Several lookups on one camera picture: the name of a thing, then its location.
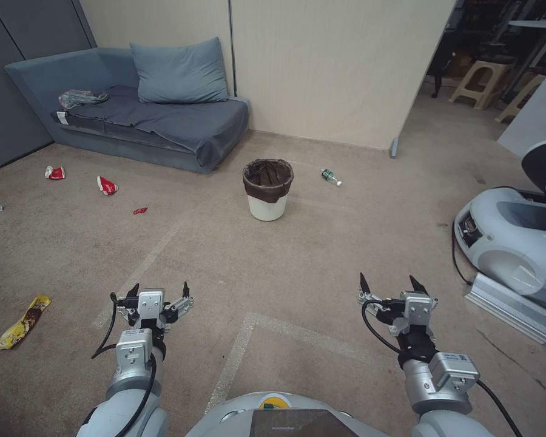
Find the trash can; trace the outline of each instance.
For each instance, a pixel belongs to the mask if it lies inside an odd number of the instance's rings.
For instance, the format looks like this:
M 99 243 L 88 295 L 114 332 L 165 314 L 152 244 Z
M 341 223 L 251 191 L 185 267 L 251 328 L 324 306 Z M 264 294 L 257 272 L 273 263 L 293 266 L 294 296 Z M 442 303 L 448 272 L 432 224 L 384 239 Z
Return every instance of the trash can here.
M 285 212 L 293 168 L 284 160 L 255 160 L 244 167 L 243 182 L 253 217 L 271 222 Z

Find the crumpled red cup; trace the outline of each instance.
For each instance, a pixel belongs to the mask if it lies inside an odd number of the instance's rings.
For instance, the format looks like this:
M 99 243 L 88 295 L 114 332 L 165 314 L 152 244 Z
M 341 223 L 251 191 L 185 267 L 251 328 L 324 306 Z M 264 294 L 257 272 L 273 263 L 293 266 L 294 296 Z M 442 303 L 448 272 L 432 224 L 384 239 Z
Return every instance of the crumpled red cup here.
M 44 176 L 46 179 L 65 179 L 65 169 L 63 167 L 54 169 L 52 166 L 47 166 L 47 169 L 44 171 Z
M 112 195 L 119 189 L 116 184 L 105 179 L 103 176 L 97 176 L 97 185 L 99 185 L 99 190 L 105 195 Z

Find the cabinet door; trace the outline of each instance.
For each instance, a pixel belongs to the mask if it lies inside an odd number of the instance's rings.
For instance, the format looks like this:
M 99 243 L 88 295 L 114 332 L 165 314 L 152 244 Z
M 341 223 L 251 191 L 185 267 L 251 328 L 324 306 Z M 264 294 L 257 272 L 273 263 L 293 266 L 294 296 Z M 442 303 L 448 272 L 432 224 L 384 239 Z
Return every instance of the cabinet door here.
M 22 56 L 0 23 L 0 165 L 52 141 L 4 66 Z
M 0 18 L 26 59 L 91 48 L 71 0 L 0 0 Z

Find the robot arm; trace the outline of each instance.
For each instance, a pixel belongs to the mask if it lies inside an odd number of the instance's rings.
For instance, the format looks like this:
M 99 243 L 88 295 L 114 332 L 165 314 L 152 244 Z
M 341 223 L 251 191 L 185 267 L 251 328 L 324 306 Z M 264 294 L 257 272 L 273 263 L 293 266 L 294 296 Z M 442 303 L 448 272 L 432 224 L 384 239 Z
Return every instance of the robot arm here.
M 106 393 L 106 400 L 91 411 L 79 429 L 79 437 L 162 437 L 168 417 L 160 407 L 163 361 L 166 356 L 164 334 L 194 306 L 190 289 L 184 283 L 182 298 L 164 302 L 163 288 L 148 288 L 137 296 L 138 286 L 123 299 L 112 294 L 113 317 L 108 335 L 92 358 L 115 349 L 117 367 Z M 123 331 L 116 345 L 103 347 L 115 321 L 115 311 L 123 314 L 132 327 Z
M 399 365 L 405 372 L 405 389 L 411 408 L 420 420 L 411 432 L 413 437 L 489 437 L 491 434 L 476 420 L 466 416 L 472 411 L 467 391 L 475 384 L 488 394 L 491 390 L 479 380 L 479 371 L 466 354 L 440 352 L 433 343 L 429 328 L 431 314 L 437 306 L 424 286 L 410 277 L 413 291 L 400 293 L 399 299 L 382 300 L 372 294 L 360 273 L 358 302 L 362 317 L 370 331 L 398 354 Z M 368 321 L 367 313 L 388 325 L 396 337 L 396 348 L 378 334 Z M 497 405 L 505 409 L 497 398 Z M 519 430 L 504 413 L 510 427 Z

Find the plastic stool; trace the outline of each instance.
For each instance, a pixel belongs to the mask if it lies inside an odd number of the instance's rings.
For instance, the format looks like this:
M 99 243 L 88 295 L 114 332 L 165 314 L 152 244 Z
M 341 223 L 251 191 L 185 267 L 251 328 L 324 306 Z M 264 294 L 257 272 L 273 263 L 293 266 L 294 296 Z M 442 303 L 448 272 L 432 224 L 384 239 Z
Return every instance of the plastic stool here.
M 503 58 L 505 59 L 499 59 L 500 62 L 489 62 L 481 59 L 476 61 L 471 66 L 449 101 L 454 102 L 457 97 L 462 95 L 476 100 L 475 109 L 487 108 L 500 94 L 501 90 L 498 86 L 500 80 L 514 66 L 514 58 L 510 56 L 503 56 Z M 485 87 L 480 91 L 468 89 L 467 86 L 469 85 L 477 85 L 484 73 L 484 69 L 491 70 L 490 80 L 486 83 Z
M 544 75 L 536 75 L 534 78 L 527 83 L 527 85 L 522 88 L 522 90 L 517 94 L 517 96 L 514 97 L 514 100 L 510 102 L 508 106 L 505 107 L 505 109 L 502 111 L 502 113 L 496 118 L 496 121 L 498 123 L 501 123 L 504 118 L 506 118 L 509 115 L 513 115 L 514 117 L 518 115 L 521 108 L 518 107 L 522 100 L 524 100 L 529 94 L 533 93 L 538 86 L 542 82 L 544 82 L 544 79 L 546 79 L 546 76 Z

